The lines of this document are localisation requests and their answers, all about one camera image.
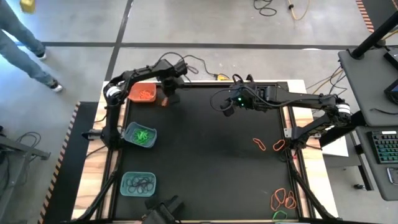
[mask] person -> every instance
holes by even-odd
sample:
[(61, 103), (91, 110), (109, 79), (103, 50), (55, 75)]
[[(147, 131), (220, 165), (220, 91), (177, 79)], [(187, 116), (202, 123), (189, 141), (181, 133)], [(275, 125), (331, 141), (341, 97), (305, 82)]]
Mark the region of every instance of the person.
[(9, 63), (25, 71), (28, 76), (43, 83), (54, 92), (61, 91), (63, 87), (59, 82), (19, 49), (4, 31), (23, 43), (40, 60), (46, 59), (44, 45), (19, 21), (10, 5), (5, 0), (0, 0), (0, 54)]

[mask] orange and black striped edge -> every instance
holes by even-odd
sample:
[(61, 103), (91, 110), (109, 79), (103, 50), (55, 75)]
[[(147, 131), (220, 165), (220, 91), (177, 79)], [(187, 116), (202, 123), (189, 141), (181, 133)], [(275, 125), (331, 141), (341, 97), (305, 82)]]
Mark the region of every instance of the orange and black striped edge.
[(368, 12), (366, 12), (366, 9), (365, 9), (365, 6), (363, 5), (362, 0), (355, 0), (355, 1), (356, 1), (356, 4), (358, 5), (359, 11), (361, 12), (363, 21), (366, 24), (366, 28), (368, 28), (368, 31), (374, 32), (374, 27), (373, 27), (372, 21), (370, 20), (370, 18), (368, 16)]
[(80, 102), (78, 102), (75, 105), (75, 109), (73, 110), (72, 118), (70, 119), (70, 122), (69, 122), (67, 135), (65, 136), (65, 139), (63, 140), (61, 152), (60, 152), (60, 155), (58, 157), (58, 161), (57, 161), (57, 163), (55, 165), (54, 173), (52, 174), (50, 186), (49, 186), (49, 189), (47, 190), (47, 193), (45, 195), (43, 207), (40, 210), (40, 217), (39, 217), (39, 220), (37, 221), (38, 224), (43, 224), (44, 223), (44, 216), (45, 216), (45, 213), (47, 211), (47, 208), (49, 207), (49, 202), (50, 202), (50, 199), (51, 199), (51, 196), (52, 196), (52, 192), (54, 190), (55, 183), (57, 182), (58, 174), (59, 174), (59, 172), (61, 170), (63, 157), (65, 155), (65, 151), (67, 150), (70, 133), (72, 132), (73, 124), (75, 123), (75, 119), (76, 119), (77, 111), (79, 110), (79, 106), (80, 106)]

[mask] green rubber band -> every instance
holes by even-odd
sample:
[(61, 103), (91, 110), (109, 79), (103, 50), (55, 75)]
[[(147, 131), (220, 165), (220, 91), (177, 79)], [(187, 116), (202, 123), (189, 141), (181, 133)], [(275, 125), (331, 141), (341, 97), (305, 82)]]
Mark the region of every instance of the green rubber band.
[[(284, 214), (284, 215), (285, 215), (285, 218), (283, 218), (283, 219), (280, 219), (280, 218), (275, 219), (276, 216), (278, 216), (279, 213)], [(282, 211), (282, 210), (276, 211), (276, 212), (274, 213), (274, 215), (272, 216), (272, 220), (285, 220), (286, 218), (287, 218), (287, 213), (284, 212), (284, 211)]]

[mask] white paper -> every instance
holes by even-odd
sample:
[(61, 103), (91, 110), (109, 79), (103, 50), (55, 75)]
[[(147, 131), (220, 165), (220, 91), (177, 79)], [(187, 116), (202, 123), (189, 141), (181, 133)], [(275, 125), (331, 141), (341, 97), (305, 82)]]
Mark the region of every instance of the white paper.
[(322, 147), (322, 153), (326, 155), (348, 157), (346, 137), (343, 136), (336, 141)]

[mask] keyboard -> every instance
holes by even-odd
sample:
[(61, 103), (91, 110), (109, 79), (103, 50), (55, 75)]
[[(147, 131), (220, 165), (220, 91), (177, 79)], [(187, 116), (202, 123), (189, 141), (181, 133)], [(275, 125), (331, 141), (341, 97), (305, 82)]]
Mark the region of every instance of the keyboard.
[(377, 163), (398, 163), (398, 134), (397, 131), (371, 131), (369, 140), (374, 149)]

